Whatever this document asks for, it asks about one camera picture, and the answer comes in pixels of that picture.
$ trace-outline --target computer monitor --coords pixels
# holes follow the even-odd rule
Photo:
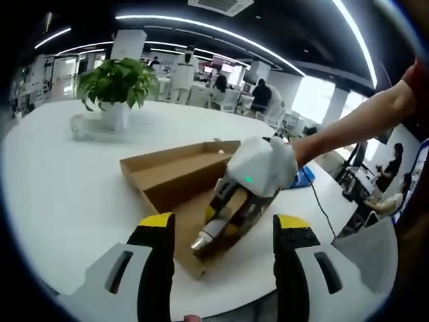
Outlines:
[[[213,71],[213,67],[207,67],[205,66],[203,69],[204,72],[206,72],[207,74],[211,74]]]
[[[231,66],[229,64],[223,64],[222,65],[222,69],[223,72],[233,72],[234,71],[234,66]]]

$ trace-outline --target human arm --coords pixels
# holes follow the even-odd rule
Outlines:
[[[402,202],[402,195],[398,194],[394,197],[388,198],[384,202],[380,203],[374,203],[370,200],[365,200],[363,203],[371,208],[372,210],[378,212],[378,213],[387,213],[390,211],[394,211],[396,208],[398,208],[398,205]]]
[[[401,80],[362,103],[348,116],[303,140],[292,142],[298,167],[317,156],[373,138],[398,125],[416,109],[416,99],[408,84]]]
[[[386,179],[391,179],[393,177],[393,173],[384,172],[383,170],[380,170],[379,173],[380,173],[380,176]]]

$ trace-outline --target white flower pot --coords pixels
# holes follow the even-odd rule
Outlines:
[[[126,103],[103,102],[101,107],[101,119],[108,129],[120,132],[128,127],[131,110]]]

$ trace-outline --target red sleeve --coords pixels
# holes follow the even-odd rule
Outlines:
[[[416,59],[414,65],[407,69],[402,79],[413,91],[418,108],[423,106],[429,108],[429,72],[422,62]]]

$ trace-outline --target cardboard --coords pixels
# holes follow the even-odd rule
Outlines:
[[[146,214],[170,211],[176,214],[174,257],[196,279],[243,233],[228,227],[217,250],[203,260],[190,247],[204,227],[205,211],[217,180],[225,174],[227,162],[239,146],[240,141],[205,142],[120,161],[124,177],[143,198]],[[239,191],[228,202],[231,214],[244,203],[246,196],[245,191]]]

